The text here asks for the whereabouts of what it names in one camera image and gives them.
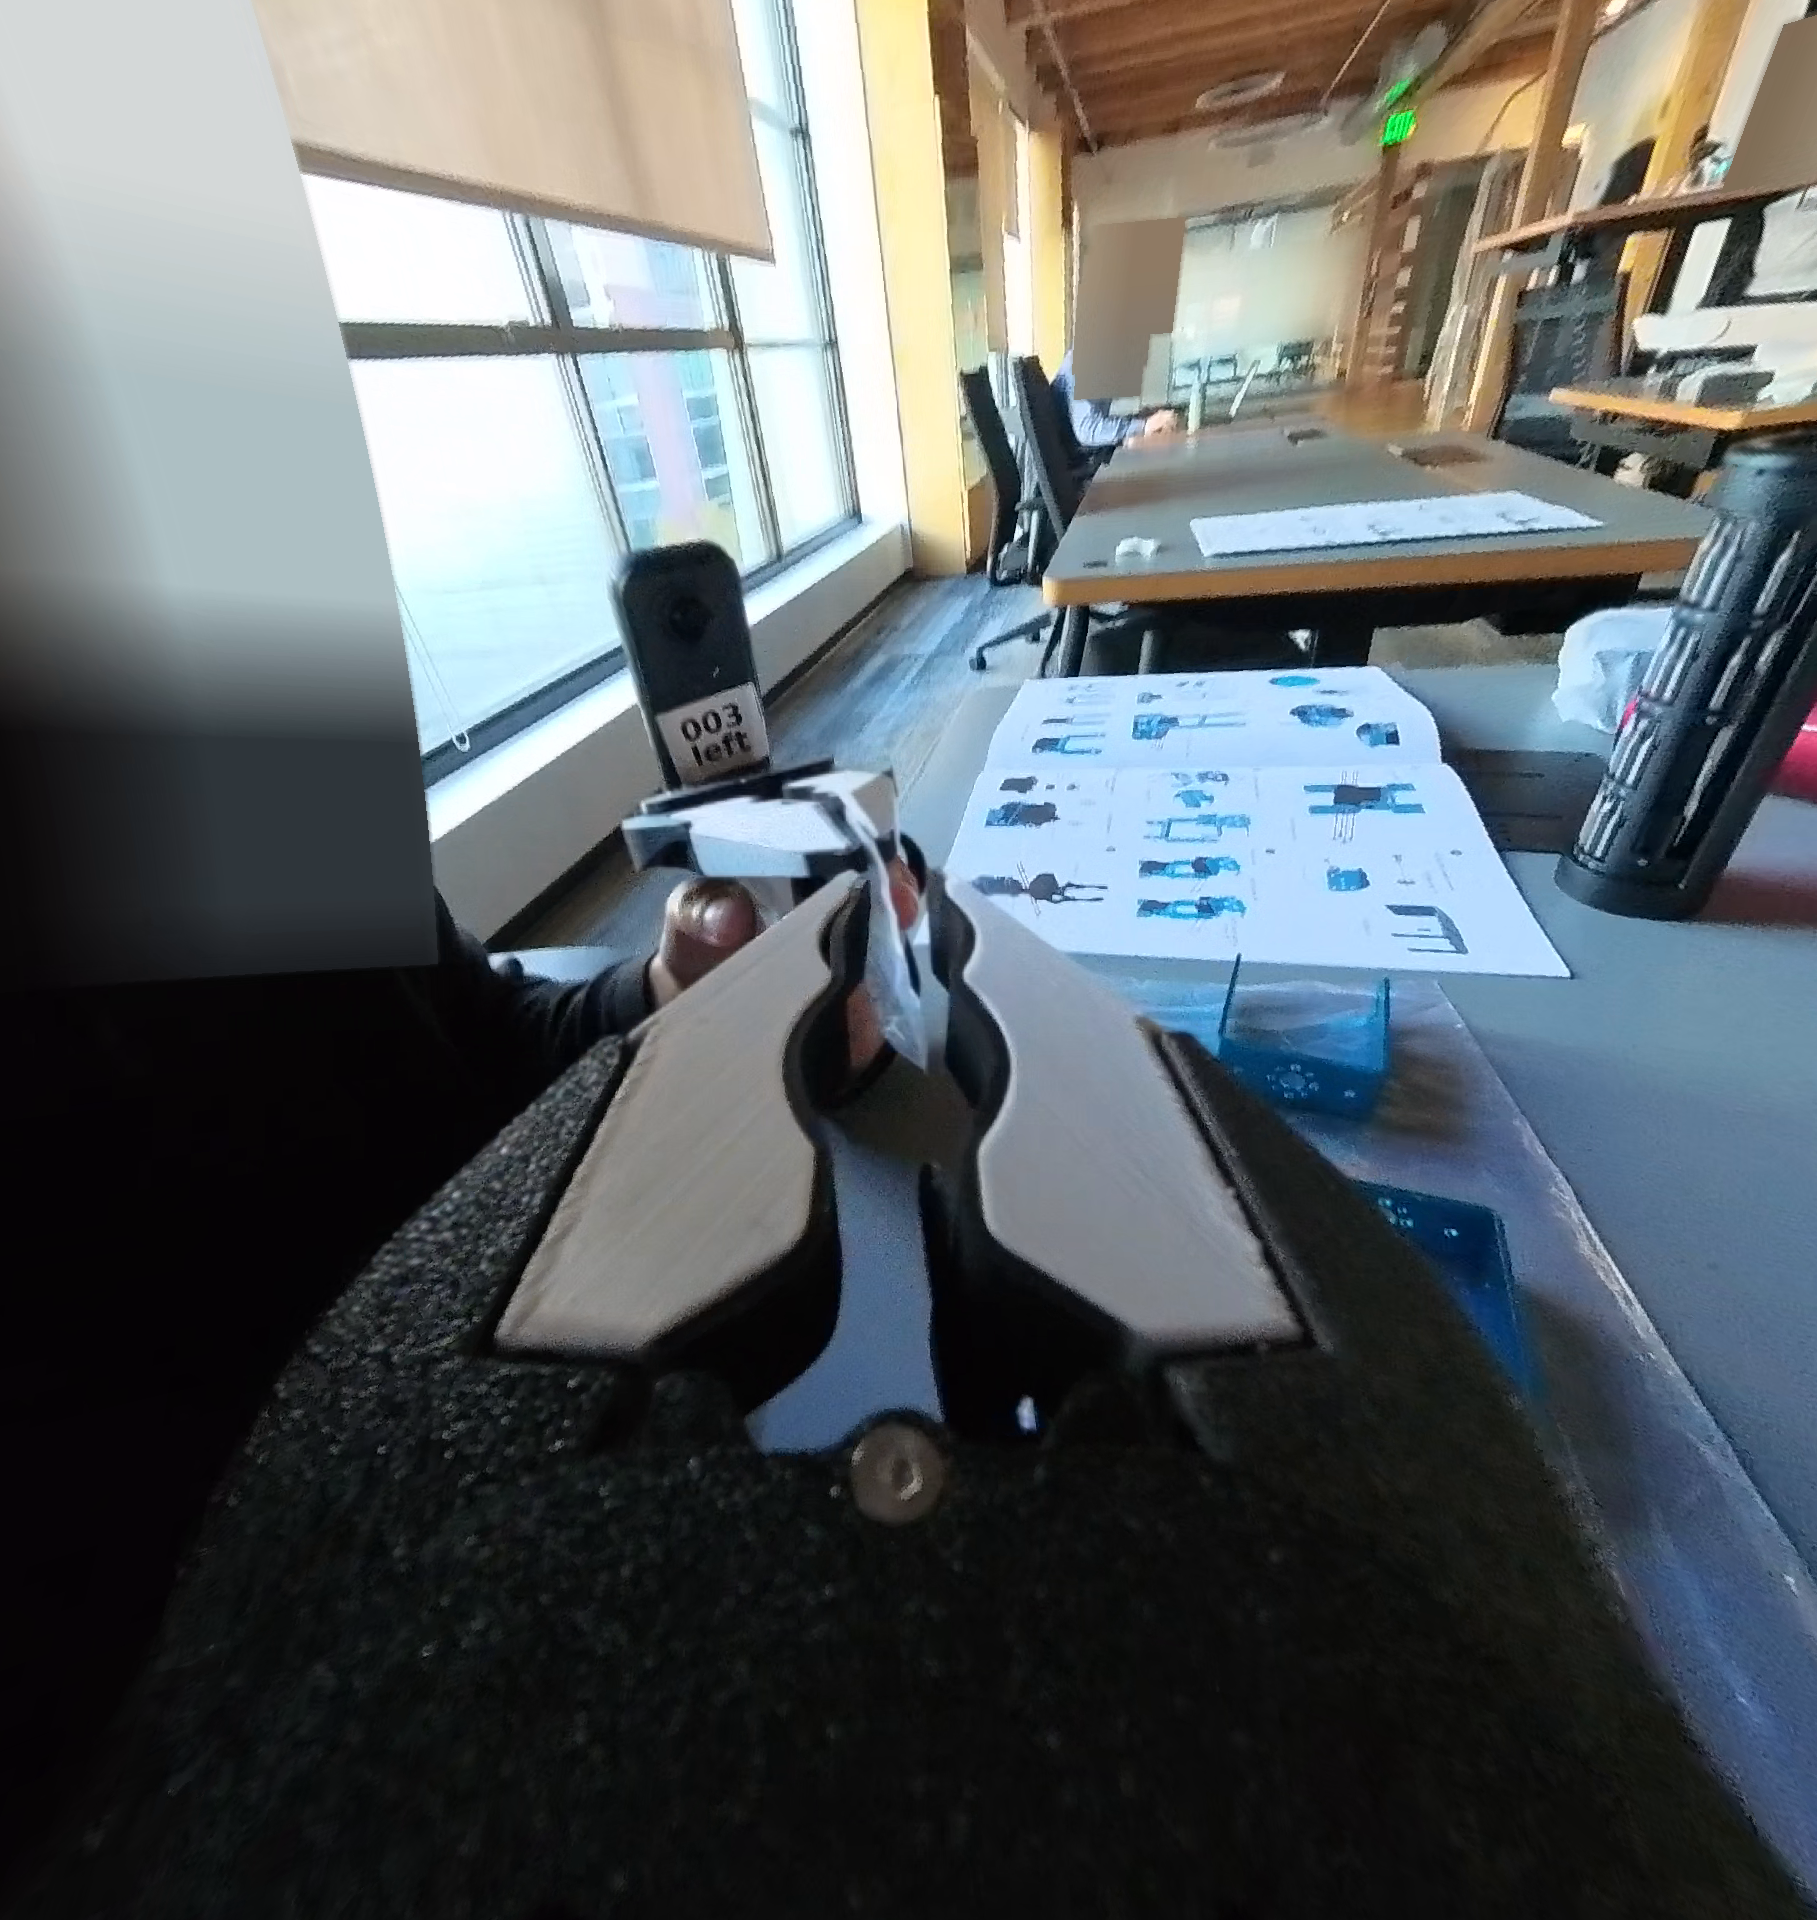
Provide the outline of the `blue metal bracket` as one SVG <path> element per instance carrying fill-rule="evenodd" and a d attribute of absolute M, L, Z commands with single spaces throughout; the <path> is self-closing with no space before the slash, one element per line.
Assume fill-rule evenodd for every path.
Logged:
<path fill-rule="evenodd" d="M 1364 1120 L 1392 1075 L 1392 979 L 1253 979 L 1237 958 L 1211 1054 L 1279 1110 Z"/>
<path fill-rule="evenodd" d="M 1490 1207 L 1413 1186 L 1355 1181 L 1378 1212 L 1424 1253 L 1471 1318 L 1519 1397 L 1536 1402 L 1540 1373 L 1525 1327 L 1503 1221 Z"/>

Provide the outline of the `white plastic bag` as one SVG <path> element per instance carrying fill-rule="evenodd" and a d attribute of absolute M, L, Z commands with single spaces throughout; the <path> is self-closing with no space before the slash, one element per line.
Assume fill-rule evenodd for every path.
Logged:
<path fill-rule="evenodd" d="M 1553 707 L 1571 726 L 1613 737 L 1664 643 L 1674 605 L 1647 602 L 1579 618 L 1561 644 Z M 1807 732 L 1817 734 L 1817 703 Z"/>

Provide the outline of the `white instruction manual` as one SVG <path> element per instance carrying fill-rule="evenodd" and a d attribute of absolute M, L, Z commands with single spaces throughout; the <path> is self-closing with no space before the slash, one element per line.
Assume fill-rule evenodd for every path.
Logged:
<path fill-rule="evenodd" d="M 1368 665 L 1030 681 L 941 870 L 1082 958 L 1568 976 Z"/>

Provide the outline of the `small clear zip bag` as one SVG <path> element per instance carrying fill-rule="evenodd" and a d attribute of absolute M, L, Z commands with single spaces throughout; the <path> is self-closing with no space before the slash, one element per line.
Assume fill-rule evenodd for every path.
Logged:
<path fill-rule="evenodd" d="M 929 1063 L 928 1015 L 912 956 L 920 878 L 902 851 L 883 864 L 873 846 L 858 836 L 857 842 L 866 855 L 870 919 L 863 986 L 848 1000 L 850 1059 L 866 1069 L 895 1056 L 920 1071 Z"/>

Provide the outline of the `person's left forearm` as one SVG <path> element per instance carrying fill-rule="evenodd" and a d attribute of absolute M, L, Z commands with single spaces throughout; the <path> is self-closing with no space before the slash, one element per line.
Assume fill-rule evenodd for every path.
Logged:
<path fill-rule="evenodd" d="M 437 956 L 426 1010 L 440 1040 L 475 1082 L 536 1094 L 597 1044 L 655 1010 L 652 958 L 622 956 L 581 982 L 501 970 L 434 896 Z"/>

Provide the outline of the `black office chair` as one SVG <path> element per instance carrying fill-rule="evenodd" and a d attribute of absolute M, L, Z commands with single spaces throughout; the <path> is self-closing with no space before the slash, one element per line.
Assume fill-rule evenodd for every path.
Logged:
<path fill-rule="evenodd" d="M 961 373 L 963 409 L 988 480 L 990 583 L 1011 587 L 1031 579 L 1037 538 L 1043 532 L 1043 502 L 1030 484 L 1026 457 L 1008 438 L 986 365 Z"/>
<path fill-rule="evenodd" d="M 1060 395 L 1037 358 L 1008 359 L 1008 395 L 1017 420 L 1017 427 L 1008 427 L 1008 438 L 1026 457 L 1028 480 L 1043 502 L 1043 532 L 1037 538 L 1031 579 L 1026 583 L 1037 585 L 1067 532 L 1092 468 L 1082 461 L 1069 419 L 1063 417 Z"/>

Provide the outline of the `large window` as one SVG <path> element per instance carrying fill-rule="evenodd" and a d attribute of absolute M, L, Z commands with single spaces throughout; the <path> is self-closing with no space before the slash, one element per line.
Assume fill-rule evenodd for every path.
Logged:
<path fill-rule="evenodd" d="M 858 516 L 795 4 L 730 8 L 775 259 L 305 178 L 426 782 L 623 668 L 610 577 L 758 585 Z"/>

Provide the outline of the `wooden standing desk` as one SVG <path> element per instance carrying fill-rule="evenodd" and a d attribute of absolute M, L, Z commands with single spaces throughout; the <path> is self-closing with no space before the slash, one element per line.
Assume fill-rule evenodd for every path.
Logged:
<path fill-rule="evenodd" d="M 1737 443 L 1817 427 L 1817 362 L 1786 370 L 1723 362 L 1674 379 L 1564 384 L 1547 400 L 1568 414 L 1584 468 L 1694 495 Z"/>

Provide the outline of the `person's left hand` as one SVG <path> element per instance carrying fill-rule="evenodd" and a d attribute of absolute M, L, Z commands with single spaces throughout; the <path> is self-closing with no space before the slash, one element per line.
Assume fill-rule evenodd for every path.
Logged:
<path fill-rule="evenodd" d="M 761 931 L 759 904 L 746 883 L 729 877 L 690 877 L 666 899 L 655 955 L 646 962 L 652 1010 L 710 977 Z"/>

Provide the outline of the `long grey table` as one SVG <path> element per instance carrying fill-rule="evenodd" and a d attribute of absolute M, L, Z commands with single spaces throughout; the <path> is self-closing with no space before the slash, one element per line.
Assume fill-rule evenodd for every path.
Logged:
<path fill-rule="evenodd" d="M 1205 559 L 1199 514 L 1445 491 L 1527 491 L 1603 520 L 1590 532 L 1439 539 Z M 1089 484 L 1045 573 L 1045 600 L 1069 614 L 1063 668 L 1080 669 L 1085 614 L 1096 605 L 1167 615 L 1223 610 L 1235 625 L 1311 636 L 1311 660 L 1363 663 L 1380 629 L 1471 620 L 1566 620 L 1692 562 L 1711 513 L 1642 491 L 1521 446 L 1465 432 L 1380 432 L 1340 424 L 1209 427 L 1196 440 L 1120 449 Z M 1116 539 L 1152 536 L 1162 554 L 1116 565 Z"/>

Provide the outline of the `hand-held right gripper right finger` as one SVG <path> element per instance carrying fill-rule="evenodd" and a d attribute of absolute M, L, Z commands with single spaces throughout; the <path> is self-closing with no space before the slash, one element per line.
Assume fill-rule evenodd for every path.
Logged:
<path fill-rule="evenodd" d="M 1089 1382 L 1309 1351 L 1175 1037 L 968 881 L 936 888 L 929 952 L 968 1106 L 961 1162 L 929 1190 L 949 1422 L 1037 1443 Z"/>

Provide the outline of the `grey desk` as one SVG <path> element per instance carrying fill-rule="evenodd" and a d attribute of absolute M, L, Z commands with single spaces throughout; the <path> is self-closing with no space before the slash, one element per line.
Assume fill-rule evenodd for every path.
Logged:
<path fill-rule="evenodd" d="M 1568 977 L 1436 982 L 1634 1294 L 1744 1356 L 1817 1275 L 1794 972 L 1606 923 Z M 939 1508 L 840 1515 L 828 1660 L 912 1799 L 915 1915 L 1817 1915 L 1657 1670 L 1534 1409 L 1349 1172 L 1173 1030 L 1311 1346 L 1095 1379 L 1037 1443 L 936 1422 Z M 1667 1339 L 1668 1320 L 1647 1309 Z"/>

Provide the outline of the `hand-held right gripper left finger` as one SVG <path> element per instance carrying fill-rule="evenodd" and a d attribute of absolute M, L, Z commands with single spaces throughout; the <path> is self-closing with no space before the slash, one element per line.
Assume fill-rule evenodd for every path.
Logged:
<path fill-rule="evenodd" d="M 843 1271 L 822 1106 L 870 898 L 833 875 L 632 1032 L 494 1320 L 499 1356 L 706 1376 L 752 1413 L 822 1355 Z"/>

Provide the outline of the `beige roller blind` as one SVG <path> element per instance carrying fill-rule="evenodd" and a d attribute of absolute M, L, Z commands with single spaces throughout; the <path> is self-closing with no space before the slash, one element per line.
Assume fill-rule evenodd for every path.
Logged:
<path fill-rule="evenodd" d="M 729 1 L 258 1 L 301 168 L 771 263 Z"/>

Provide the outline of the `black patterned bottle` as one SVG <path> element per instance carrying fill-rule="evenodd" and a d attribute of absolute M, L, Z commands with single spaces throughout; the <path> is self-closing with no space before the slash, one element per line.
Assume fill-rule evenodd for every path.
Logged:
<path fill-rule="evenodd" d="M 1674 920 L 1718 883 L 1817 700 L 1817 427 L 1737 443 L 1561 891 Z"/>

